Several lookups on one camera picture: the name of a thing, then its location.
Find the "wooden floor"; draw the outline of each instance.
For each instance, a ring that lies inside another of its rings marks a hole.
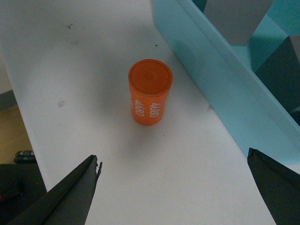
[[[32,150],[19,107],[0,111],[0,164],[14,163],[18,151]]]

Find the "can lid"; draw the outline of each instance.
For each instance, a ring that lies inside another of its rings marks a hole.
[[[158,60],[142,60],[129,71],[129,84],[140,94],[157,96],[171,88],[173,81],[169,67]]]

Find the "orange can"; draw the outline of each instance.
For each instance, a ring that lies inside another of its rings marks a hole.
[[[169,67],[158,60],[142,60],[131,67],[128,79],[133,119],[146,126],[158,123],[173,81]]]

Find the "gray block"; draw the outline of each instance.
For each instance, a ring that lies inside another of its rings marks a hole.
[[[300,124],[300,36],[288,36],[256,75]]]
[[[205,16],[231,45],[245,46],[273,0],[207,0]]]

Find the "white table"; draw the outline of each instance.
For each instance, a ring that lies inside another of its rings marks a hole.
[[[245,156],[153,24],[150,0],[2,0],[0,23],[47,190],[90,154],[104,162],[86,224],[275,224]],[[173,72],[152,127],[132,119],[128,90],[130,67],[147,58]]]

